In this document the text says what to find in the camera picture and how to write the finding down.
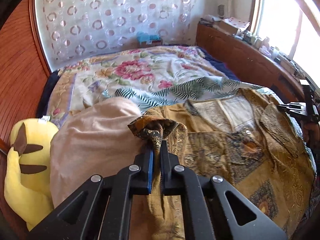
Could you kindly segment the person's right hand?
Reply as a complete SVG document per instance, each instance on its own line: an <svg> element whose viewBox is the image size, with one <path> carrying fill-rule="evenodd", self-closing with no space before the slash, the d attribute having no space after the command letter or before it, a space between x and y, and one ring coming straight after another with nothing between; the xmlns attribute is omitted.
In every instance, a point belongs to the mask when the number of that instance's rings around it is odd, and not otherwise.
<svg viewBox="0 0 320 240"><path fill-rule="evenodd" d="M303 139L311 149L319 150L319 122L301 122Z"/></svg>

